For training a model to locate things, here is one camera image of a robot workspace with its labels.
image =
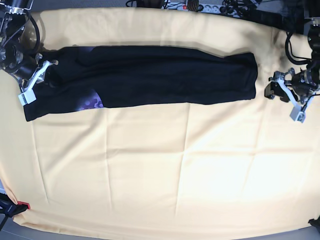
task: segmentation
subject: floor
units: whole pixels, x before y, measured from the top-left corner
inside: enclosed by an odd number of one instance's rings
[[[44,10],[66,9],[66,8],[99,8],[99,7],[124,7],[127,0],[34,0],[32,10],[41,12]],[[260,10],[279,13],[285,5],[290,5],[294,0],[275,0],[273,2],[262,3]],[[203,4],[221,4],[222,0],[200,0]],[[11,219],[0,232],[1,240],[90,240],[76,236],[66,236],[47,232],[36,231],[15,224]],[[313,227],[300,229],[288,233],[275,234],[251,240],[320,240],[320,234]]]

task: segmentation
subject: black shirt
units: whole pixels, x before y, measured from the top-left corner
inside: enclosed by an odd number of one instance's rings
[[[27,121],[47,114],[150,104],[211,105],[256,96],[252,53],[220,58],[169,46],[65,47],[42,52],[50,66],[24,106]]]

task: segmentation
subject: black cable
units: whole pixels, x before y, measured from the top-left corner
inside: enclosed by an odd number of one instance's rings
[[[126,3],[125,3],[125,6],[127,7],[127,8],[130,8],[130,6],[128,5],[129,3],[134,3],[134,2],[136,2],[137,0],[128,0]]]
[[[307,58],[307,57],[300,57],[300,56],[295,56],[294,53],[293,53],[293,48],[292,48],[292,44],[291,44],[291,41],[289,40],[289,47],[290,47],[290,52],[291,52],[291,55],[296,58],[296,59],[302,59],[302,60],[310,60],[311,61],[311,58]]]
[[[11,41],[14,38],[14,36],[17,35],[17,33],[19,33],[26,26],[27,22],[29,22],[31,15],[28,13],[28,11],[26,11],[25,14],[28,16],[28,19],[14,34],[12,34],[12,36],[7,41],[5,41],[2,48],[4,48],[8,44],[8,42]]]
[[[24,89],[24,88],[22,87],[21,82],[18,80],[18,78],[17,78],[15,75],[13,75],[12,73],[9,73],[9,72],[7,72],[7,73],[8,73],[11,77],[13,77],[14,80],[18,83],[20,90]]]
[[[263,4],[263,3],[269,3],[269,2],[275,2],[275,1],[282,1],[282,0],[268,0],[268,1],[262,1],[260,4]],[[250,3],[250,4],[247,4],[247,5],[243,5],[243,6],[239,6],[237,8],[235,8],[234,10],[238,10],[238,9],[241,9],[241,8],[245,8],[245,7],[249,7],[249,6],[252,6],[252,5],[256,5],[257,3]]]
[[[250,6],[251,4],[245,5],[242,0],[223,0],[222,5],[224,5],[222,14],[228,15],[235,11],[239,17],[244,17],[244,12],[241,11],[240,8]]]
[[[185,3],[184,3],[184,2],[179,2],[179,3],[174,4],[174,5],[169,5],[167,8],[171,8],[171,7],[177,6],[177,5],[179,5],[179,4],[185,4]]]
[[[30,15],[30,22],[32,23],[35,30],[35,45],[33,49],[28,50],[27,53],[29,55],[32,55],[32,54],[36,54],[40,47],[40,31],[35,19],[31,15]]]
[[[301,60],[301,61],[297,61],[295,59],[293,59],[293,57],[290,55],[290,52],[289,52],[289,42],[290,42],[290,38],[292,37],[294,33],[293,32],[290,32],[287,37],[286,37],[286,40],[285,40],[285,45],[284,45],[284,48],[285,48],[285,54],[287,56],[287,58],[289,59],[289,61],[295,65],[306,65],[306,64],[309,64],[311,62],[311,60]]]
[[[165,5],[164,5],[163,9],[166,9],[166,8],[167,8],[168,3],[169,3],[169,0],[166,0],[166,3],[165,3]]]
[[[314,94],[314,95],[311,95],[311,96],[308,98],[308,100],[305,102],[305,104],[304,104],[304,106],[303,106],[303,108],[302,108],[303,111],[306,110],[306,107],[308,106],[308,103],[309,103],[309,101],[311,100],[311,98],[316,97],[316,96],[320,96],[320,94]]]

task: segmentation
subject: purple pattern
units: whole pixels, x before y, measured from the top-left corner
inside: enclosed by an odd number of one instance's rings
[[[76,111],[78,112],[88,109],[101,109],[103,107],[104,105],[99,95],[95,91],[92,91],[92,94],[90,96],[81,99]]]

